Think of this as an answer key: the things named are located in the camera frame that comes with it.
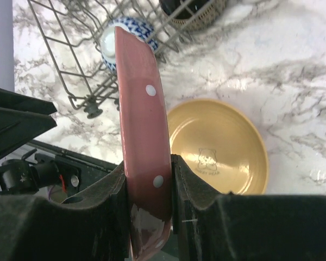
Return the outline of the grey wire dish rack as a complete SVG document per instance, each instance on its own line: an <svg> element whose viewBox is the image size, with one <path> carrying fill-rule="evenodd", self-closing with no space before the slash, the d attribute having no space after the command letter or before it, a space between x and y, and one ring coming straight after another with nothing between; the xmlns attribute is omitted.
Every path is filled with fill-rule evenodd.
<svg viewBox="0 0 326 261"><path fill-rule="evenodd" d="M118 104L114 26L150 44L159 61L206 29L225 1L29 1L67 98L93 119L101 104Z"/></svg>

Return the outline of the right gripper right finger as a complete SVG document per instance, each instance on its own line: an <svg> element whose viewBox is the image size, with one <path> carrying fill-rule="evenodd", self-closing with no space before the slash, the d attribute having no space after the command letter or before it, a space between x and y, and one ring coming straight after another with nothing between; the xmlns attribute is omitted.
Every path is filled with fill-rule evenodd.
<svg viewBox="0 0 326 261"><path fill-rule="evenodd" d="M326 196L221 194L171 160L180 260L326 260Z"/></svg>

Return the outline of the red patterned bowl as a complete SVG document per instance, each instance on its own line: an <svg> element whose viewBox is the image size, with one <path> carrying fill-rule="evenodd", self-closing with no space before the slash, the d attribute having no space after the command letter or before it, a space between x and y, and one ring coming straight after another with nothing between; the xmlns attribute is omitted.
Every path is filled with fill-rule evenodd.
<svg viewBox="0 0 326 261"><path fill-rule="evenodd" d="M108 23L100 38L103 61L110 71L116 71L117 56L133 54L139 46L150 47L154 52L158 42L152 37L154 27L140 17L122 16Z"/></svg>

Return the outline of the dark brown cream bowl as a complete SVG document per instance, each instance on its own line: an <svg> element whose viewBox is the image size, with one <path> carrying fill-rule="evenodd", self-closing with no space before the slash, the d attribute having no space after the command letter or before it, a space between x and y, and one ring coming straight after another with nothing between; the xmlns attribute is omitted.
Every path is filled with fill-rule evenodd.
<svg viewBox="0 0 326 261"><path fill-rule="evenodd" d="M227 1L191 1L178 14L172 15L185 1L159 1L167 17L172 17L176 26L188 24L185 30L195 31L211 25L225 10Z"/></svg>

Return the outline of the brown plate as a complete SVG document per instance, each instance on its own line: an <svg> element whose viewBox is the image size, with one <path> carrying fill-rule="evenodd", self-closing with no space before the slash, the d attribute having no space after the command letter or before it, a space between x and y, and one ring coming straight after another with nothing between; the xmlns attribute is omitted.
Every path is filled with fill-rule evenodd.
<svg viewBox="0 0 326 261"><path fill-rule="evenodd" d="M139 46L116 62L133 260L148 260L170 235L172 167L164 92L156 58Z"/></svg>

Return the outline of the yellow pink rimmed plate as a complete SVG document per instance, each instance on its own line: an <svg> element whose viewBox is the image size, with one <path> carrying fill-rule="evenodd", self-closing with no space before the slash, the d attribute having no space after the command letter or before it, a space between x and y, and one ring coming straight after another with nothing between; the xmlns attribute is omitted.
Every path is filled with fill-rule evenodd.
<svg viewBox="0 0 326 261"><path fill-rule="evenodd" d="M228 103L190 100L168 113L170 147L189 168L221 193L266 191L269 163L252 122Z"/></svg>

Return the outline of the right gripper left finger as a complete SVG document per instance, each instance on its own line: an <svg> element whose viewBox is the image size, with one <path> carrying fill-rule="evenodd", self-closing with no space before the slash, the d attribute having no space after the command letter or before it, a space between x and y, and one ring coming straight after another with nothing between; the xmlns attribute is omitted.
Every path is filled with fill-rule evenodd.
<svg viewBox="0 0 326 261"><path fill-rule="evenodd" d="M58 204L0 196L0 260L124 260L129 214L123 165Z"/></svg>

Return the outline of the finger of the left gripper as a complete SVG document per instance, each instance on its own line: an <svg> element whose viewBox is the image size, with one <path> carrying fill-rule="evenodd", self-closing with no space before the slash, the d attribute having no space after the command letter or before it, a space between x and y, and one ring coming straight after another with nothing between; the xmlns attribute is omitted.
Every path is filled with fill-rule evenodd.
<svg viewBox="0 0 326 261"><path fill-rule="evenodd" d="M0 88L0 159L57 126L52 102Z"/></svg>

